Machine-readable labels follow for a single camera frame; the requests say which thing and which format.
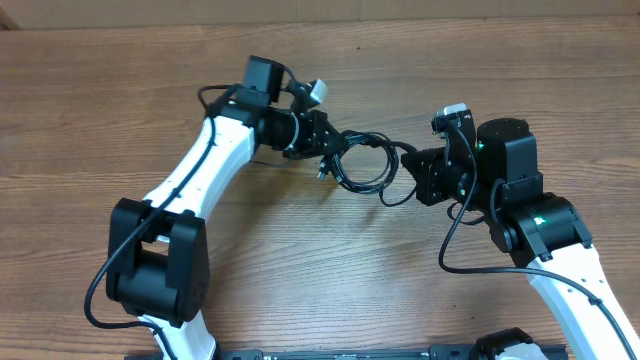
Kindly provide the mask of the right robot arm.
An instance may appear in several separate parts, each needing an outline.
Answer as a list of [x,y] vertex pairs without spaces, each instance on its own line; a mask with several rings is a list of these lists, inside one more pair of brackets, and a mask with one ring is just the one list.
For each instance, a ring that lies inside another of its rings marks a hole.
[[593,237],[571,202],[546,192],[536,139],[526,121],[499,118],[476,126],[470,110],[445,108],[431,120],[444,146],[401,158],[417,199],[479,211],[507,268],[475,273],[527,277],[579,359],[636,359],[639,337],[602,269]]

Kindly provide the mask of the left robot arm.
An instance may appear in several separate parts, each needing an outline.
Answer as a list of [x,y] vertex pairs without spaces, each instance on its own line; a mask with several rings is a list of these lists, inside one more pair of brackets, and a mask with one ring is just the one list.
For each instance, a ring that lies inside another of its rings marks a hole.
[[242,82],[204,101],[201,132],[171,174],[141,200],[123,198],[110,218],[108,258],[97,277],[107,297],[146,327],[160,359],[216,359],[202,307],[210,284],[206,223],[236,173],[261,145],[290,159],[328,155],[344,145],[318,110],[320,79],[285,81],[290,69],[252,56]]

